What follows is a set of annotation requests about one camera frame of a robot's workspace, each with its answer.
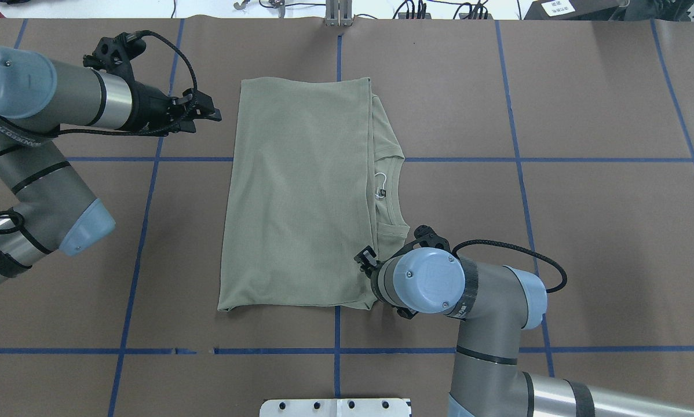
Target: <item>metal stand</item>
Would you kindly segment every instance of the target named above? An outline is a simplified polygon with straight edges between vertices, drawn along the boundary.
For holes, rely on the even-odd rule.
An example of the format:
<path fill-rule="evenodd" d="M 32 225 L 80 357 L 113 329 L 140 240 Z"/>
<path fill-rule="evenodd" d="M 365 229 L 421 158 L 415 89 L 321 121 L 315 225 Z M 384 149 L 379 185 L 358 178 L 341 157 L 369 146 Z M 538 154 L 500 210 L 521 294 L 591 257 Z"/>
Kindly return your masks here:
<path fill-rule="evenodd" d="M 352 26 L 352 0 L 326 0 L 326 26 Z"/>

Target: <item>silver metal ring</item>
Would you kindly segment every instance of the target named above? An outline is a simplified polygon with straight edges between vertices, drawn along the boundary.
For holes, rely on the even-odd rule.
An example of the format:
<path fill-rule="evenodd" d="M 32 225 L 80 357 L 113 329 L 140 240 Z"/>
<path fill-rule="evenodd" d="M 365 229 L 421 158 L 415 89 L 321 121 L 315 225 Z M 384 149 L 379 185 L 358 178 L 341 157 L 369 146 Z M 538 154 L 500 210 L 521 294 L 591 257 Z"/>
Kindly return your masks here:
<path fill-rule="evenodd" d="M 133 109 L 133 96 L 128 84 L 119 76 L 97 71 L 105 83 L 105 108 L 93 127 L 117 129 L 128 121 Z"/>

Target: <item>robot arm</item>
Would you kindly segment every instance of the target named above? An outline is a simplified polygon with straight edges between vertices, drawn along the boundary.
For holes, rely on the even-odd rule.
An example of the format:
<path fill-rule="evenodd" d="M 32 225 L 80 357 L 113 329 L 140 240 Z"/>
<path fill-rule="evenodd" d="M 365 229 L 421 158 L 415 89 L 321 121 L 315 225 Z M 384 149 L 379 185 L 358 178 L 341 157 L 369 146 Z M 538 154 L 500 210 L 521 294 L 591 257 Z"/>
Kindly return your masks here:
<path fill-rule="evenodd" d="M 430 227 L 420 226 L 414 236 L 385 262 L 370 247 L 355 260 L 376 297 L 402 317 L 424 312 L 462 320 L 450 417 L 694 417 L 694 407 L 521 372 L 521 331 L 540 325 L 547 309 L 540 278 L 453 256 Z"/>
<path fill-rule="evenodd" d="M 168 97 L 133 77 L 130 60 L 154 35 L 182 56 L 193 88 Z M 0 47 L 0 178 L 19 204 L 0 211 L 0 283 L 56 249 L 74 255 L 112 232 L 113 217 L 50 142 L 64 133 L 166 136 L 195 132 L 194 119 L 220 121 L 197 90 L 187 58 L 150 31 L 103 38 L 85 67 Z M 59 130 L 59 124 L 112 130 Z"/>

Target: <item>brown table surface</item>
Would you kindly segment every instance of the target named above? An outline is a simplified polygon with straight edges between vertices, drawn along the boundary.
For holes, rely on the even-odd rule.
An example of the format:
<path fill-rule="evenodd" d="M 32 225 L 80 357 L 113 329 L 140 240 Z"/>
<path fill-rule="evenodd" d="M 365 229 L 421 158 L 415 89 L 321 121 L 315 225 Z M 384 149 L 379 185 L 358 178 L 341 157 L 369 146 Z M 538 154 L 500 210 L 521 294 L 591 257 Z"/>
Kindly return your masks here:
<path fill-rule="evenodd" d="M 263 399 L 335 396 L 447 413 L 456 321 L 379 304 L 215 311 L 239 82 L 259 76 L 372 77 L 407 156 L 408 224 L 534 244 L 567 269 L 521 368 L 694 406 L 694 24 L 0 19 L 0 45 L 81 64 L 140 29 L 178 39 L 223 122 L 56 140 L 118 226 L 0 286 L 0 415 L 252 416 Z M 136 78 L 190 87 L 148 44 Z M 0 210 L 14 203 L 0 182 Z"/>

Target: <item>metal plate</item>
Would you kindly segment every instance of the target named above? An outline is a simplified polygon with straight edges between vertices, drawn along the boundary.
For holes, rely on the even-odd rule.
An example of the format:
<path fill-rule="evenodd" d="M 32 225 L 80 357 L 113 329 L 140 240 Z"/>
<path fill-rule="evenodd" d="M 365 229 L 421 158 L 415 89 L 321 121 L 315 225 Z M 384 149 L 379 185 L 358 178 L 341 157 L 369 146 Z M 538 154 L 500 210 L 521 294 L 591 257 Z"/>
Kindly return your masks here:
<path fill-rule="evenodd" d="M 303 417 L 305 415 L 313 415 L 314 417 L 411 417 L 411 400 L 405 398 L 269 400 L 260 407 L 260 417 Z"/>

